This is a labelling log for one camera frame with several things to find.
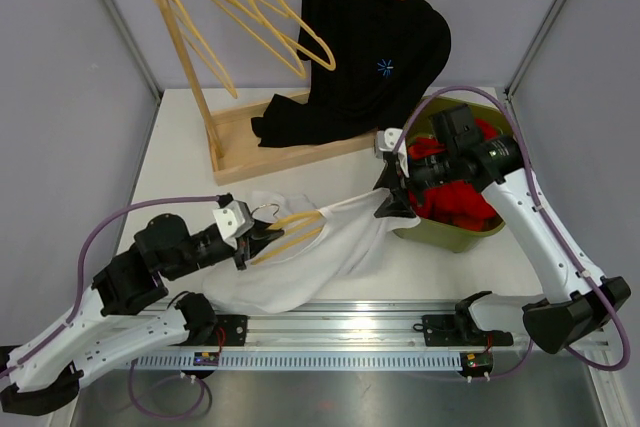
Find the yellow hanger of white shirt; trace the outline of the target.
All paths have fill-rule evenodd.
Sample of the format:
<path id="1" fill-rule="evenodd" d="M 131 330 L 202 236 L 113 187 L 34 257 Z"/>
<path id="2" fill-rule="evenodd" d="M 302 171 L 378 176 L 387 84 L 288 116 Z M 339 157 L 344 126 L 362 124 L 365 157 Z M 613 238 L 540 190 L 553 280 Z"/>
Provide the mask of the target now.
<path id="1" fill-rule="evenodd" d="M 281 231 L 282 235 L 277 238 L 277 241 L 281 242 L 281 245 L 271 248 L 267 253 L 259 254 L 251 260 L 252 265 L 264 263 L 265 261 L 282 254 L 284 251 L 318 235 L 323 229 L 325 217 L 317 209 L 293 213 L 283 218 L 279 218 L 278 214 L 281 210 L 281 205 L 276 203 L 267 203 L 254 208 L 251 211 L 251 214 L 265 208 L 273 210 L 272 215 L 275 219 L 275 222 L 267 228 L 267 231 Z"/>

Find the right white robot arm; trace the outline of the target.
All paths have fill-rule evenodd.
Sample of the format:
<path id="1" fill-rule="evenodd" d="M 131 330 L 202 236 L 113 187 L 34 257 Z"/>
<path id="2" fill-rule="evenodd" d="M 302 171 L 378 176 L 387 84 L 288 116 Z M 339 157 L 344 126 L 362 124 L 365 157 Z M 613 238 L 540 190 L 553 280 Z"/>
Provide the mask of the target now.
<path id="1" fill-rule="evenodd" d="M 613 320 L 631 296 L 628 283 L 621 276 L 606 276 L 543 204 L 516 140 L 508 134 L 485 138 L 466 104 L 437 112 L 430 122 L 443 149 L 422 159 L 410 158 L 401 130 L 377 133 L 374 148 L 385 162 L 377 184 L 389 195 L 376 217 L 414 218 L 412 200 L 428 189 L 462 181 L 509 227 L 543 292 L 540 298 L 481 292 L 460 301 L 453 321 L 456 336 L 476 343 L 490 331 L 524 334 L 555 354 Z"/>

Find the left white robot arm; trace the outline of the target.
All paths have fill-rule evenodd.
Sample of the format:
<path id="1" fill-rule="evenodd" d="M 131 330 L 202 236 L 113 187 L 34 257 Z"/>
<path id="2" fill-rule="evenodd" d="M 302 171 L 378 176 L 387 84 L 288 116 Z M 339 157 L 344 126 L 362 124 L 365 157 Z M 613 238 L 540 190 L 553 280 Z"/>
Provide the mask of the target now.
<path id="1" fill-rule="evenodd" d="M 94 276 L 76 317 L 63 321 L 61 333 L 51 343 L 33 357 L 25 346 L 3 349 L 2 364 L 11 371 L 1 392 L 3 411 L 47 415 L 114 368 L 150 351 L 222 342 L 224 333 L 214 308 L 203 294 L 194 292 L 185 293 L 146 322 L 118 333 L 111 330 L 167 297 L 166 281 L 228 259 L 243 270 L 283 235 L 281 229 L 252 220 L 235 245 L 229 245 L 215 224 L 190 233 L 178 215 L 155 217 L 135 234 L 128 250 Z"/>

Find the white t shirt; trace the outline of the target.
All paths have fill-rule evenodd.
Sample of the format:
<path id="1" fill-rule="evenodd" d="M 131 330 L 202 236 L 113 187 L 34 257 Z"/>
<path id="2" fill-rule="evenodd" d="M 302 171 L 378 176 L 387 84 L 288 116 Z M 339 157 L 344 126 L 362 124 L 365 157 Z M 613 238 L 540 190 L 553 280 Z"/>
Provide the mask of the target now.
<path id="1" fill-rule="evenodd" d="M 378 189 L 320 208 L 323 218 L 296 233 L 295 245 L 275 242 L 266 260 L 256 258 L 244 271 L 213 268 L 202 282 L 205 297 L 234 314 L 276 314 L 312 300 L 335 278 L 375 270 L 387 233 L 420 223 L 415 215 L 377 218 L 387 197 Z"/>

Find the red t shirt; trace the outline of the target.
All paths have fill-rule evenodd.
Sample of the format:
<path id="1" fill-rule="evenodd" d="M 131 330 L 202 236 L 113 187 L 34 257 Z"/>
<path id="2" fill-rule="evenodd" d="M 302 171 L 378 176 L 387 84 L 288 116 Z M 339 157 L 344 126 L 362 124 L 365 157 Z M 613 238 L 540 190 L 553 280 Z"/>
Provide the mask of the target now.
<path id="1" fill-rule="evenodd" d="M 475 124 L 482 132 L 484 140 L 490 140 L 502 134 L 499 128 L 483 119 L 476 118 Z"/>
<path id="2" fill-rule="evenodd" d="M 409 193 L 414 212 L 421 218 L 470 231 L 487 231 L 498 218 L 497 212 L 463 181 L 425 190 L 423 201 Z"/>

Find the yellow hanger of orange shirt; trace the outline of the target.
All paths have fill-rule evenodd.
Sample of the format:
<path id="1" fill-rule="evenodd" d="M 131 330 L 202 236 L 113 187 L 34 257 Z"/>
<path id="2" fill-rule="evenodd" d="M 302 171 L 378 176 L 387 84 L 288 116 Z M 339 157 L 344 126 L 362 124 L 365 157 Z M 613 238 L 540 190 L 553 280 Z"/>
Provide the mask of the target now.
<path id="1" fill-rule="evenodd" d="M 201 85 L 187 48 L 196 54 L 227 93 L 236 99 L 238 94 L 230 75 L 197 29 L 181 0 L 153 1 L 162 15 L 192 91 L 200 93 Z"/>

